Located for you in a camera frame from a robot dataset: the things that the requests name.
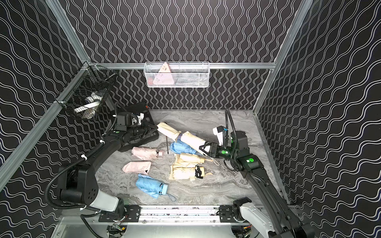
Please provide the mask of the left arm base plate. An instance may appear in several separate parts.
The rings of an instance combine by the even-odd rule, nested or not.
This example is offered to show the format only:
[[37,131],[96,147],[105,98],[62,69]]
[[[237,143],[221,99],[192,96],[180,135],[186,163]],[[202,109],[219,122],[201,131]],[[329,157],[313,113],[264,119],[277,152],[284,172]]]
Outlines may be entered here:
[[140,218],[141,207],[138,205],[125,205],[124,208],[117,208],[114,212],[101,211],[98,222],[127,222],[137,223]]

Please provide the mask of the pink sleeved umbrella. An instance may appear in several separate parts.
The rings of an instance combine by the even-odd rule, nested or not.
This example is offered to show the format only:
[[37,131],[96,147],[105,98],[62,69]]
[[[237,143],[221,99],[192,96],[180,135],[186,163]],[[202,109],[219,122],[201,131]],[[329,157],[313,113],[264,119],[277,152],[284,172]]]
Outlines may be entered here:
[[134,147],[132,154],[141,160],[154,160],[164,155],[164,150],[157,150],[156,148],[147,147]]

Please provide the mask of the cream sleeved umbrella front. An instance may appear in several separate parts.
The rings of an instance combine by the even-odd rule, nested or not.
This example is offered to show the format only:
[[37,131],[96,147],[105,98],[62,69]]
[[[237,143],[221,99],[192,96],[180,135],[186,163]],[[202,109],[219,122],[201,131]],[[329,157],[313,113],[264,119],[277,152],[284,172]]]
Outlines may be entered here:
[[175,155],[174,167],[193,168],[196,165],[212,162],[211,159],[204,159],[194,154],[181,153]]

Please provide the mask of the light blue sleeve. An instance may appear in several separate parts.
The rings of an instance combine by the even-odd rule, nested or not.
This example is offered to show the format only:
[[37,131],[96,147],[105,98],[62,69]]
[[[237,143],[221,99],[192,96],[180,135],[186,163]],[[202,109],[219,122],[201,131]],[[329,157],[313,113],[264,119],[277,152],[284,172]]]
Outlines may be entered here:
[[181,140],[175,141],[170,145],[170,150],[174,152],[175,154],[197,154],[197,151],[187,145],[186,143],[182,142]]

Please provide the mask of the aluminium front rail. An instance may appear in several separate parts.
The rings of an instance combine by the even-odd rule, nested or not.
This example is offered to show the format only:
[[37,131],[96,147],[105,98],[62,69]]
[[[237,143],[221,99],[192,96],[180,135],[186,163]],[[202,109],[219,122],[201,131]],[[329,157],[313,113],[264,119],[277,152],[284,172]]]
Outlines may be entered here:
[[[140,218],[137,223],[116,222],[116,224],[127,225],[233,225],[240,223],[220,223],[216,215],[220,205],[141,205]],[[254,206],[246,203],[238,209],[239,216],[246,220],[244,223],[252,225],[263,225],[270,228],[274,223],[263,206]],[[87,218],[89,224],[108,224],[98,222],[100,214]]]

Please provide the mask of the pink triangle card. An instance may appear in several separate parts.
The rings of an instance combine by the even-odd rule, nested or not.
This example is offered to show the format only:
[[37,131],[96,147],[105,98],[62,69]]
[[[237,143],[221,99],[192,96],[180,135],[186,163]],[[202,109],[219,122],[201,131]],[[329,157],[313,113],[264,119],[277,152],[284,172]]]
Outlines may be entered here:
[[168,86],[168,85],[174,85],[174,84],[175,84],[175,80],[173,79],[170,66],[167,62],[165,62],[159,69],[159,72],[155,75],[153,80],[153,85],[154,86]]

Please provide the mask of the pink umbrella sleeve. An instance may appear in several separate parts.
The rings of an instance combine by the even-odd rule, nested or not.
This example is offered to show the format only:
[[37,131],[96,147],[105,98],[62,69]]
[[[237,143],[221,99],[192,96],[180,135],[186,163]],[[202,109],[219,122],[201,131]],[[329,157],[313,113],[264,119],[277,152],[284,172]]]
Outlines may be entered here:
[[138,173],[148,175],[151,165],[151,161],[132,161],[124,165],[122,171],[125,173]]

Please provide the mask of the beige back umbrella sleeve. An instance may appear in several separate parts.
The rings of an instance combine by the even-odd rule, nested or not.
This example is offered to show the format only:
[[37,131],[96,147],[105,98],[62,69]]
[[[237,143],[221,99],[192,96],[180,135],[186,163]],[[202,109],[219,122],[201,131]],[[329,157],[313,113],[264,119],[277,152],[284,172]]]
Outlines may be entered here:
[[166,137],[172,139],[173,141],[177,141],[178,137],[181,134],[181,131],[178,131],[178,130],[172,128],[171,126],[169,126],[168,124],[166,124],[164,122],[160,122],[157,125],[157,128],[158,128],[157,130],[160,133],[162,133]]

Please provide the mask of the light blue umbrella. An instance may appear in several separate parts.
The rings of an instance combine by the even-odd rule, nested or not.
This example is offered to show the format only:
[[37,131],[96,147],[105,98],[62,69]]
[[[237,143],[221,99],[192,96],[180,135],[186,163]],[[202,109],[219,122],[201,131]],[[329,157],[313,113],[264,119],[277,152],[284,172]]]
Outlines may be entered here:
[[147,175],[138,175],[136,186],[141,191],[147,193],[153,198],[158,198],[160,196],[169,197],[170,201],[177,201],[176,197],[168,193],[169,186],[159,180],[156,180]]

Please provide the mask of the orange handled screwdriver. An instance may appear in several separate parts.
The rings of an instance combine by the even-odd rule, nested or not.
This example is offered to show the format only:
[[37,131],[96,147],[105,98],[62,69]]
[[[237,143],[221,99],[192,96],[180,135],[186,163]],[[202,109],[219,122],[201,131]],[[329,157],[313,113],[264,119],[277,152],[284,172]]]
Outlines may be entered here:
[[167,154],[169,154],[169,143],[168,143],[168,137],[166,136],[166,149],[167,149]]

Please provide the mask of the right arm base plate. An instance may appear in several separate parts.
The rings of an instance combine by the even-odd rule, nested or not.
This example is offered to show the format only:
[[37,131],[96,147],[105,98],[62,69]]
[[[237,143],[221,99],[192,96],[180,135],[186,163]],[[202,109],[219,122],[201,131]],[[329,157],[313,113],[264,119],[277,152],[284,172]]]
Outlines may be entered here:
[[232,205],[220,205],[216,215],[220,223],[244,223],[246,220],[239,216],[238,210]]

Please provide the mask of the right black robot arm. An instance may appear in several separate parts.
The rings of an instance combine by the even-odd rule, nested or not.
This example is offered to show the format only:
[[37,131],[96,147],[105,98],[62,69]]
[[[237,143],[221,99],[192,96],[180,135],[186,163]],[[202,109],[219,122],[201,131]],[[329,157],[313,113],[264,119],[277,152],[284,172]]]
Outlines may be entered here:
[[260,159],[250,152],[245,132],[233,132],[230,136],[223,132],[222,135],[222,145],[206,141],[197,149],[209,157],[229,160],[254,189],[267,212],[263,214],[248,198],[242,198],[234,201],[235,219],[249,222],[264,238],[313,238],[313,228],[289,208]]

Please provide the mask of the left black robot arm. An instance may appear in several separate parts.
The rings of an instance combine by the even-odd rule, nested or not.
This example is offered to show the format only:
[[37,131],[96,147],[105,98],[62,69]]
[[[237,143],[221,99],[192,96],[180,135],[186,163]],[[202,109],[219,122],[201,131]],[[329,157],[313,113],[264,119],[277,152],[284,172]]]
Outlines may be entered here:
[[59,168],[45,188],[46,203],[60,210],[80,208],[124,213],[122,199],[100,190],[96,172],[114,152],[129,151],[158,137],[157,126],[148,109],[116,113],[91,151]]

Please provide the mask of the beige umbrella with wooden handle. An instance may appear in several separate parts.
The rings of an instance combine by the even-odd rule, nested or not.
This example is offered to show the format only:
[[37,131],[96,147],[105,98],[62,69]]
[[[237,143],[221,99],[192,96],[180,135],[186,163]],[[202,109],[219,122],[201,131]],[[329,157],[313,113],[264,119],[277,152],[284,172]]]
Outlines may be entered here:
[[205,172],[205,168],[199,165],[195,167],[175,167],[171,166],[169,180],[185,180],[189,179],[191,181],[196,179],[203,179],[205,176],[211,176],[213,173]]

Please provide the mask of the black tool case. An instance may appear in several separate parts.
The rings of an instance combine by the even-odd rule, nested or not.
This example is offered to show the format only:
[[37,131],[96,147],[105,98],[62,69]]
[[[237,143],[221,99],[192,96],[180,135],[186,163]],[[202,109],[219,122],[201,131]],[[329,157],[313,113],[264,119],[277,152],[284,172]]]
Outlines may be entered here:
[[133,147],[139,147],[142,145],[145,145],[149,142],[153,142],[159,138],[159,133],[156,131],[156,138],[148,138],[148,139],[142,139],[142,138],[130,138],[129,135],[129,128],[137,127],[136,125],[133,125],[132,123],[132,114],[139,115],[140,113],[144,113],[144,119],[141,123],[141,126],[144,123],[150,123],[152,125],[155,125],[155,122],[153,121],[153,118],[151,116],[151,113],[148,109],[148,106],[143,103],[137,103],[133,105],[129,105],[124,108],[124,110],[117,115],[117,122],[116,122],[116,131],[121,131],[123,136],[122,139],[122,147],[119,149],[119,152],[126,152]]

